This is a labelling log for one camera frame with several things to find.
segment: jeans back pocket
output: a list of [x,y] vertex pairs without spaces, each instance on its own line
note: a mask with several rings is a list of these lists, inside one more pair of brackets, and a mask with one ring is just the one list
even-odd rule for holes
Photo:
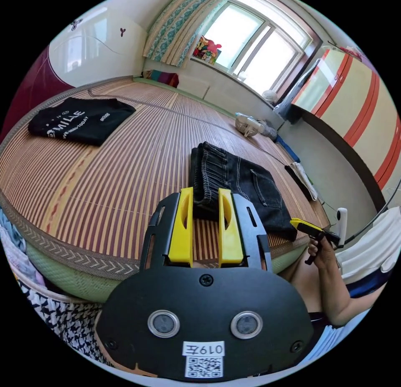
[[281,193],[273,179],[258,174],[254,170],[251,170],[251,173],[255,191],[262,205],[265,207],[275,207],[281,209],[283,207],[283,197],[281,196]]

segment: curtain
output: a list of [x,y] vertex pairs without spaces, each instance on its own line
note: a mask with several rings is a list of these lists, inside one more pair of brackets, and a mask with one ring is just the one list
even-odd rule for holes
[[228,0],[173,0],[150,29],[143,56],[177,67],[207,22]]

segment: screw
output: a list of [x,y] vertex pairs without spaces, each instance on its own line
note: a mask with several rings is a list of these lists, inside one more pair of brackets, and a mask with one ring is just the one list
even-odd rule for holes
[[295,341],[292,345],[291,345],[291,349],[290,351],[293,354],[296,354],[297,352],[299,352],[304,346],[304,343],[302,341]]
[[108,348],[108,349],[117,349],[117,342],[113,341],[113,340],[107,341],[106,348]]
[[209,274],[204,274],[199,279],[200,285],[210,287],[213,284],[213,277]]

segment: green mattress edge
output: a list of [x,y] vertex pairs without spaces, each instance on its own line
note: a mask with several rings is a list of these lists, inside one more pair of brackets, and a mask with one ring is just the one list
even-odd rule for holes
[[233,114],[232,112],[228,112],[228,111],[226,111],[225,109],[223,109],[223,108],[221,108],[219,106],[215,106],[212,103],[209,103],[209,102],[206,102],[205,100],[202,100],[200,97],[195,96],[194,94],[185,92],[183,90],[177,89],[177,88],[172,87],[170,85],[166,85],[165,83],[157,82],[157,81],[154,81],[153,79],[138,78],[138,77],[132,78],[132,81],[133,82],[137,82],[137,83],[146,83],[146,84],[149,84],[149,85],[155,85],[155,86],[158,86],[158,87],[162,87],[164,89],[172,90],[173,92],[179,93],[179,94],[181,94],[183,96],[186,96],[186,97],[190,97],[191,99],[194,99],[197,102],[204,104],[205,106],[213,108],[214,110],[220,112],[221,114],[226,115],[229,118],[235,119],[235,114]]
[[[277,274],[294,263],[305,247],[306,245],[298,247],[273,259],[273,272]],[[121,282],[71,269],[49,258],[29,243],[26,243],[26,254],[38,271],[55,286],[67,294],[91,302],[105,303],[110,293]]]

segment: black t-shirt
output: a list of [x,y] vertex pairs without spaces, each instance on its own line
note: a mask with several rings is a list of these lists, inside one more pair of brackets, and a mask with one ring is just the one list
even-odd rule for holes
[[100,146],[135,111],[117,99],[69,97],[56,107],[41,110],[28,130],[36,136]]

